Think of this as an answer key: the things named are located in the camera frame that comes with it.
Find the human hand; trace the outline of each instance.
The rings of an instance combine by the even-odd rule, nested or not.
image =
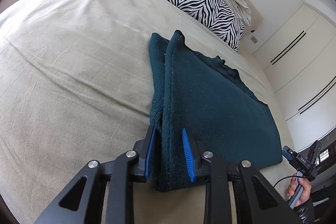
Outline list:
[[[286,191],[286,194],[288,197],[293,196],[294,195],[294,191],[296,188],[296,183],[295,183],[296,178],[292,178],[291,182],[288,186],[288,189]],[[295,204],[294,207],[299,206],[300,204],[306,202],[309,197],[310,197],[310,190],[311,190],[311,185],[310,182],[307,179],[303,179],[303,178],[299,178],[299,183],[303,186],[303,192],[302,195],[300,197],[300,199],[298,200],[298,202]]]

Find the window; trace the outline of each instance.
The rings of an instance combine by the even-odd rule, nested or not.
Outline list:
[[[324,161],[329,157],[329,150],[325,150],[322,153],[320,153],[320,161]]]

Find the black sleeve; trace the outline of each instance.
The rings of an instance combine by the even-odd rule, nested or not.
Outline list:
[[[299,216],[303,224],[314,224],[314,206],[311,198],[295,207],[294,212]]]

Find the zebra print pillow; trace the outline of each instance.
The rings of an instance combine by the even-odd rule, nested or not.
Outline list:
[[[223,0],[168,0],[223,39],[236,52],[244,24]]]

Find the white wardrobe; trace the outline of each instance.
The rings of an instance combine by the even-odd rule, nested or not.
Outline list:
[[[303,5],[253,56],[279,100],[296,151],[336,127],[336,28]]]

